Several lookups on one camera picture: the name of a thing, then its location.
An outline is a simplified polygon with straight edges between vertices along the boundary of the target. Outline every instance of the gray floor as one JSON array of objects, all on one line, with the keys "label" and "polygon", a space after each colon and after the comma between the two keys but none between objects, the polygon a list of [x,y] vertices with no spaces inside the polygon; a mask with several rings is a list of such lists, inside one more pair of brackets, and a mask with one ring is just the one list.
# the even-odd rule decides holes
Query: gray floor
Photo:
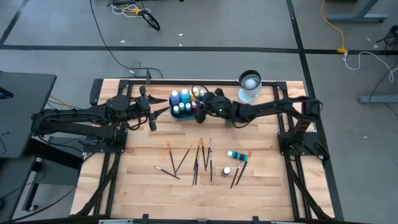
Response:
[{"label": "gray floor", "polygon": [[[21,1],[0,1],[0,29],[11,21]],[[108,45],[205,46],[293,48],[296,43],[285,1],[202,0],[149,1],[162,26],[160,32],[142,19],[112,14],[107,1],[93,0],[99,25]],[[293,0],[306,49],[337,49],[340,35],[320,17],[321,1]],[[325,12],[350,12],[357,4],[329,1]],[[346,48],[374,49],[374,41],[397,24],[395,1],[380,1],[372,12],[388,13],[383,24],[337,24],[346,36]],[[30,0],[7,45],[102,46],[88,1]],[[378,44],[376,49],[383,49]],[[165,78],[234,79],[247,69],[259,71],[265,80],[304,80],[298,54],[247,52],[115,52],[125,65],[139,60],[157,67]],[[389,65],[398,57],[381,56]],[[374,57],[362,57],[359,71],[348,70],[340,55],[309,55],[308,66],[317,97],[325,104],[322,120],[335,171],[345,219],[368,223],[395,223],[398,205],[398,120],[384,105],[359,105],[370,94],[386,68]],[[358,56],[349,64],[357,66]],[[10,72],[53,73],[58,76],[53,95],[75,106],[88,106],[94,78],[128,77],[109,53],[79,51],[0,50],[0,69]],[[376,93],[394,94],[397,83],[384,80]],[[42,186],[35,203],[44,207],[71,187]],[[31,219],[65,217],[73,196]],[[16,217],[23,215],[17,212]]]}]

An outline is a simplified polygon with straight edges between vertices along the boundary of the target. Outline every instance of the wooden table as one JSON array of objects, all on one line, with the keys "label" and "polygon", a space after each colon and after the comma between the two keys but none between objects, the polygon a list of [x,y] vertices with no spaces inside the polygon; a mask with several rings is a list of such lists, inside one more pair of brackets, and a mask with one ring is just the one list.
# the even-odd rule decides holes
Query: wooden table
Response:
[{"label": "wooden table", "polygon": [[[118,79],[105,79],[98,104],[115,96],[118,84]],[[133,86],[133,96],[139,96],[139,86]],[[287,82],[287,86],[290,97],[305,95],[302,82]],[[207,87],[214,91],[217,86]],[[228,98],[238,101],[239,86],[219,87]],[[182,88],[190,86],[146,85],[147,94],[163,99],[167,99],[172,90]],[[272,88],[264,87],[254,104],[273,100]],[[166,106],[168,102],[153,105],[152,110]],[[155,132],[149,130],[148,124],[143,124],[139,130],[128,133],[126,150],[119,165],[112,218],[141,218],[143,213],[148,213],[149,218],[161,219],[252,220],[252,216],[258,216],[260,220],[294,219],[284,157],[279,152],[277,140],[277,115],[257,118],[247,127],[236,129],[226,128],[222,119],[209,116],[203,124],[197,124],[195,120],[176,121],[166,111],[157,118],[156,124]],[[205,142],[206,153],[209,138],[212,139],[213,181],[210,182],[210,171],[204,170],[200,150],[198,185],[192,186],[193,162],[200,138]],[[167,142],[172,147],[176,166],[192,145],[177,173],[180,180],[154,168],[159,166],[173,172]],[[232,189],[229,187],[239,161],[227,156],[229,149],[245,154],[252,151],[239,185]],[[96,190],[103,157],[97,153],[84,163],[71,214],[79,211]],[[302,164],[308,191],[325,213],[333,217],[321,161],[314,156],[303,156]],[[224,167],[230,167],[232,175],[222,177]],[[304,217],[302,198],[298,189],[296,192],[300,215]],[[104,195],[101,213],[107,193]]]}]

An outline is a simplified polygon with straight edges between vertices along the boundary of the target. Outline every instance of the paint bottle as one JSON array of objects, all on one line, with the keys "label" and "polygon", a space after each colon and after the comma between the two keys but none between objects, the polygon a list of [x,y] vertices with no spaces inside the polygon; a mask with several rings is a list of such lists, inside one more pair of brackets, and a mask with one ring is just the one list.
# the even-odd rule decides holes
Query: paint bottle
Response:
[{"label": "paint bottle", "polygon": [[180,116],[180,108],[178,106],[174,106],[173,107],[173,115],[175,117],[179,117]]},{"label": "paint bottle", "polygon": [[196,100],[196,98],[195,97],[199,97],[199,90],[198,90],[198,88],[196,88],[196,87],[193,87],[192,88],[192,91],[190,92],[190,99],[191,99],[191,101],[195,101]]},{"label": "paint bottle", "polygon": [[190,103],[187,103],[185,105],[185,112],[186,112],[187,115],[192,115],[192,107],[191,107]]},{"label": "paint bottle", "polygon": [[205,98],[205,91],[204,90],[200,90],[199,91],[199,99],[203,100]]},{"label": "paint bottle", "polygon": [[181,102],[182,103],[189,103],[189,92],[186,89],[181,90],[180,93],[180,97],[181,97]]},{"label": "paint bottle", "polygon": [[228,151],[228,156],[234,159],[239,159],[240,161],[246,162],[248,160],[248,155],[241,154],[238,152]]},{"label": "paint bottle", "polygon": [[191,103],[192,106],[192,112],[196,113],[198,111],[198,105],[193,101]]},{"label": "paint bottle", "polygon": [[228,176],[231,173],[231,169],[229,167],[225,167],[222,171],[221,171],[221,175],[223,177]]},{"label": "paint bottle", "polygon": [[180,104],[178,104],[178,107],[180,108],[180,114],[184,114],[185,104],[181,102]]},{"label": "paint bottle", "polygon": [[177,91],[172,92],[172,94],[170,95],[170,100],[172,106],[178,106],[178,104],[180,103],[180,95],[178,94]]}]

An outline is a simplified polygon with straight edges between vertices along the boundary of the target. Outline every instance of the paint bottle holder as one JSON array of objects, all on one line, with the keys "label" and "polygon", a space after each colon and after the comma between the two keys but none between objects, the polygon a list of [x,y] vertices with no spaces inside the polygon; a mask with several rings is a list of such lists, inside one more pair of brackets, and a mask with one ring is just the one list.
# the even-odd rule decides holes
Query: paint bottle holder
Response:
[{"label": "paint bottle holder", "polygon": [[171,100],[171,98],[169,97],[169,107],[170,107],[170,109],[169,109],[169,111],[170,111],[170,114],[172,115],[172,117],[176,120],[176,121],[188,121],[188,120],[191,120],[191,119],[195,119],[194,117],[193,117],[193,113],[192,113],[192,115],[187,115],[187,114],[181,114],[180,116],[178,116],[178,117],[176,117],[176,116],[174,116],[174,114],[173,114],[173,106],[172,106],[172,100]]}]

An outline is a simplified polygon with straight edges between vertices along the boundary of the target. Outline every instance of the white cable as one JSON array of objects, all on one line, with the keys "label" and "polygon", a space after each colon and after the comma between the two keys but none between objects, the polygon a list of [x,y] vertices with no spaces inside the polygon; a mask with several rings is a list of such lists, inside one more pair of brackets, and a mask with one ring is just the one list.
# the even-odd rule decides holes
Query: white cable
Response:
[{"label": "white cable", "polygon": [[390,71],[390,75],[388,76],[389,81],[390,81],[391,83],[394,82],[394,80],[395,80],[395,79],[394,79],[394,72],[395,72],[396,70],[398,70],[398,68],[396,68],[396,69],[394,69],[393,71],[391,71],[390,66],[388,66],[386,62],[384,62],[384,61],[381,60],[378,56],[372,54],[371,52],[363,51],[363,52],[360,52],[360,53],[359,53],[359,55],[358,55],[358,68],[351,68],[350,66],[347,65],[347,53],[345,53],[345,54],[344,54],[344,57],[343,57],[343,60],[344,60],[344,63],[346,64],[347,68],[349,68],[349,69],[351,69],[351,70],[354,70],[354,71],[359,70],[359,69],[361,68],[361,54],[369,54],[369,55],[372,55],[372,56],[376,57],[376,58],[377,58],[381,63],[383,63],[383,64],[388,68],[388,70]]},{"label": "white cable", "polygon": [[[129,15],[127,15],[127,14],[124,12],[124,9],[128,9],[128,10],[133,10],[133,9],[135,9],[135,8],[137,7],[135,4],[130,4],[130,5],[126,6],[126,7],[123,7],[123,9],[122,9],[120,6],[114,6],[113,4],[111,4],[111,6],[112,6],[112,13],[115,14],[115,15],[121,15],[121,14],[123,14],[123,15],[126,16],[127,18],[138,18],[138,17],[141,17],[141,16],[129,16]],[[142,10],[145,10],[145,11],[147,11],[149,14],[152,14],[152,12],[150,11],[150,9],[148,9],[148,8],[139,9],[140,12],[141,12]]]}]

